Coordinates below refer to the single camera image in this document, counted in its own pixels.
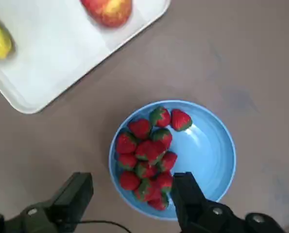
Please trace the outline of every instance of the strawberry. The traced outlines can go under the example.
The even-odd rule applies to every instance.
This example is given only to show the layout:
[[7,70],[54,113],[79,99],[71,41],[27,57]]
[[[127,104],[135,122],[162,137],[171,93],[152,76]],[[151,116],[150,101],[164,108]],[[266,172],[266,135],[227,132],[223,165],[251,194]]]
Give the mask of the strawberry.
[[139,119],[134,122],[129,122],[128,128],[139,139],[147,139],[151,133],[151,123],[147,119]]
[[191,117],[180,109],[171,112],[171,126],[176,131],[183,131],[192,125]]
[[162,192],[170,192],[172,186],[172,175],[169,171],[162,172],[156,178],[156,182],[158,183]]
[[150,200],[156,200],[156,199],[160,199],[162,197],[162,192],[159,188],[159,185],[157,184],[157,182],[155,181],[155,189],[153,194],[148,198],[148,201]]
[[136,138],[130,132],[120,133],[116,142],[116,151],[120,154],[128,154],[135,150]]
[[150,178],[157,174],[157,168],[148,162],[140,162],[136,166],[136,174],[140,178]]
[[141,180],[132,171],[123,171],[119,177],[119,183],[125,190],[135,190]]
[[152,134],[152,140],[161,141],[165,147],[169,149],[172,141],[172,135],[169,129],[158,129]]
[[162,106],[155,108],[150,113],[150,122],[153,126],[164,128],[170,124],[170,114],[168,110]]
[[166,153],[167,148],[161,141],[152,142],[152,147],[149,148],[147,157],[150,165],[156,165]]
[[166,194],[162,194],[161,198],[148,201],[148,205],[156,210],[163,211],[169,206],[169,200]]
[[134,154],[119,154],[119,166],[126,170],[132,170],[136,166],[137,160]]
[[149,152],[149,149],[152,147],[152,141],[147,140],[144,142],[141,142],[138,147],[136,148],[136,158],[139,160],[148,160],[147,154]]
[[173,168],[177,158],[178,155],[175,153],[171,151],[166,152],[163,158],[157,163],[158,169],[160,171],[170,171]]
[[139,201],[148,201],[155,194],[157,189],[156,182],[145,178],[141,181],[140,186],[134,191],[134,196]]

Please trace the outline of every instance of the bowl rim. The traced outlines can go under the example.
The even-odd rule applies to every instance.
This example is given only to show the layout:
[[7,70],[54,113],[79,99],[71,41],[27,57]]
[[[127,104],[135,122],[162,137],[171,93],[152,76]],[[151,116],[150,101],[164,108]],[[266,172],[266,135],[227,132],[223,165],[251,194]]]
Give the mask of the bowl rim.
[[119,128],[117,129],[113,139],[112,139],[112,142],[111,142],[111,146],[110,146],[110,151],[109,151],[109,170],[110,170],[110,176],[111,176],[111,181],[112,183],[114,184],[114,187],[116,189],[116,191],[119,193],[119,195],[123,198],[123,200],[130,206],[132,207],[134,210],[146,215],[146,216],[149,216],[151,218],[155,218],[155,219],[159,219],[159,220],[168,220],[168,221],[177,221],[178,218],[177,217],[158,217],[158,216],[154,216],[154,215],[151,215],[151,214],[148,214],[144,211],[142,211],[140,208],[137,208],[135,206],[133,206],[127,199],[126,197],[124,197],[124,195],[121,193],[121,191],[119,190],[119,187],[118,185],[115,183],[114,181],[114,174],[113,174],[113,171],[111,169],[111,166],[112,166],[112,159],[111,159],[111,151],[114,150],[114,146],[115,146],[115,139],[117,138],[119,132],[121,131],[122,129],[122,126],[129,122],[133,117],[134,115],[136,115],[138,112],[142,111],[143,109],[145,108],[148,108],[148,107],[151,107],[153,105],[159,105],[159,104],[163,104],[163,103],[184,103],[184,104],[189,104],[189,105],[192,105],[196,108],[199,108],[207,113],[209,113],[210,115],[213,116],[213,118],[215,120],[217,120],[219,122],[219,124],[222,125],[222,127],[224,128],[224,130],[226,131],[227,133],[227,136],[229,138],[229,140],[231,141],[231,144],[232,144],[232,149],[233,149],[233,159],[234,159],[234,166],[233,166],[233,171],[232,171],[232,175],[231,175],[231,178],[229,180],[229,183],[226,187],[226,189],[224,190],[224,192],[220,195],[220,197],[216,200],[216,202],[219,202],[223,197],[224,195],[227,193],[228,189],[230,188],[232,182],[233,182],[233,179],[234,179],[234,175],[235,175],[235,171],[236,171],[236,147],[235,147],[235,143],[232,139],[232,136],[229,132],[229,130],[227,129],[226,125],[220,120],[220,118],[214,114],[213,112],[211,112],[209,109],[199,105],[199,104],[196,104],[196,103],[193,103],[193,102],[190,102],[190,101],[186,101],[186,100],[160,100],[160,101],[155,101],[155,102],[152,102],[152,103],[149,103],[149,104],[146,104],[144,105],[143,107],[135,110],[134,112],[132,112],[119,126]]

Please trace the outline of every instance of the white tray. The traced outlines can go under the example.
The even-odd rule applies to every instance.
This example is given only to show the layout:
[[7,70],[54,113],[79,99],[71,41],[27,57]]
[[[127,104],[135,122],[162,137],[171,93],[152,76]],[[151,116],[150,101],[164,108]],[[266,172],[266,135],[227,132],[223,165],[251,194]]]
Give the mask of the white tray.
[[80,0],[2,0],[0,21],[15,53],[0,61],[0,92],[18,111],[36,113],[167,10],[170,0],[133,0],[119,29],[99,27]]

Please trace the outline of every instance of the red apple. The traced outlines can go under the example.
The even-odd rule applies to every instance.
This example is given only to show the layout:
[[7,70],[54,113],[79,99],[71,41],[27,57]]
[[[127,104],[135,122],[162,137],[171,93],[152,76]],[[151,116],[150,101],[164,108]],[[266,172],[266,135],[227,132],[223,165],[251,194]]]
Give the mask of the red apple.
[[106,27],[119,27],[129,18],[132,0],[81,0],[93,18]]

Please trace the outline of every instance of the gray table surface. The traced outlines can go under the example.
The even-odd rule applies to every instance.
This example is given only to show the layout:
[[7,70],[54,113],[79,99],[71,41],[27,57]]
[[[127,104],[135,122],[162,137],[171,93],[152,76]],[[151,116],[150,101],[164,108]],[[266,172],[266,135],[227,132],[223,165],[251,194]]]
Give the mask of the gray table surface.
[[[74,171],[92,172],[85,218],[135,233],[179,232],[131,209],[107,156],[120,123],[154,100],[184,99],[216,113],[237,147],[222,202],[289,226],[289,0],[173,0],[167,13],[42,112],[23,115],[0,94],[0,212],[44,200]],[[112,226],[77,232],[122,232]]]

